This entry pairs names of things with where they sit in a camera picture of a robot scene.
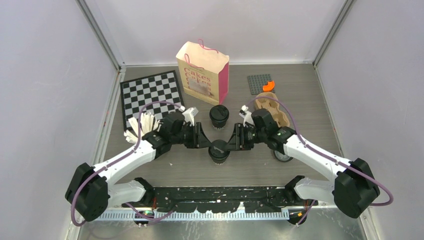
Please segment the black plastic cup lid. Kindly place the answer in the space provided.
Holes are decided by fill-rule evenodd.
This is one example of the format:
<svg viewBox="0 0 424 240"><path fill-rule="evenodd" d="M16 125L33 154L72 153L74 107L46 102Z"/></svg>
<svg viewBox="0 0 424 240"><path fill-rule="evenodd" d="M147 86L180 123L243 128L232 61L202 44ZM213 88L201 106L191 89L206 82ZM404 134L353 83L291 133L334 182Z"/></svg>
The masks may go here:
<svg viewBox="0 0 424 240"><path fill-rule="evenodd" d="M229 110L224 105L218 104L213 106L209 111L209 117L212 121L227 121L229 118Z"/></svg>

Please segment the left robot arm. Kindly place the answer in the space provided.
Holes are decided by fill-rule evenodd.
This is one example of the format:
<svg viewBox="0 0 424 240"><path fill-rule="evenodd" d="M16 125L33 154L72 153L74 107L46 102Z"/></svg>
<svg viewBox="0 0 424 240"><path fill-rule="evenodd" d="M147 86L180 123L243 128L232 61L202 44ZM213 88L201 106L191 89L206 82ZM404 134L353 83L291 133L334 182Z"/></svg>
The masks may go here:
<svg viewBox="0 0 424 240"><path fill-rule="evenodd" d="M136 168L167 153L172 145L184 145L188 149L207 148L210 142L202 132L200 122L195 122L195 107L180 108L157 120L150 112L142 112L138 118L130 118L136 134L126 132L127 140L134 145L122 153L90 166L79 165L65 192L71 204L71 220L82 226L75 213L85 222L97 219L107 208L125 203L138 203L148 207L153 202L152 187L141 178L126 183L120 179Z"/></svg>

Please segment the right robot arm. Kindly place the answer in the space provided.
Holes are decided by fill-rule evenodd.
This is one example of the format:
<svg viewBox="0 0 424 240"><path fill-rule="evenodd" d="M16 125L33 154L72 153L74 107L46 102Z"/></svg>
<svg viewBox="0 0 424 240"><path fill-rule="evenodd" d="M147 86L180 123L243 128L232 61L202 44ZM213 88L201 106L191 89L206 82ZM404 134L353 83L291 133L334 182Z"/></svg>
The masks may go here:
<svg viewBox="0 0 424 240"><path fill-rule="evenodd" d="M284 157L300 160L323 175L325 180L297 176L287 185L285 198L291 205L303 200L318 200L332 205L350 218L358 218L380 195L380 188L366 161L348 160L334 155L305 140L294 129L278 124L264 108L250 112L247 106L239 111L243 123L234 125L226 152L248 151L264 143Z"/></svg>

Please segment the black paper coffee cup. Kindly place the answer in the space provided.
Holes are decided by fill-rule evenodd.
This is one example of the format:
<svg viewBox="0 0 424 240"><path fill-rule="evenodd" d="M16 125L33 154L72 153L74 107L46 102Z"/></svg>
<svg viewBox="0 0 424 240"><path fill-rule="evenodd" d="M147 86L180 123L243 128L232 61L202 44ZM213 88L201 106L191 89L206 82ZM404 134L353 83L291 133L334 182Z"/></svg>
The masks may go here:
<svg viewBox="0 0 424 240"><path fill-rule="evenodd" d="M214 121L214 120L211 120L211 124L212 124L212 126L216 130L222 130L225 127L227 121Z"/></svg>

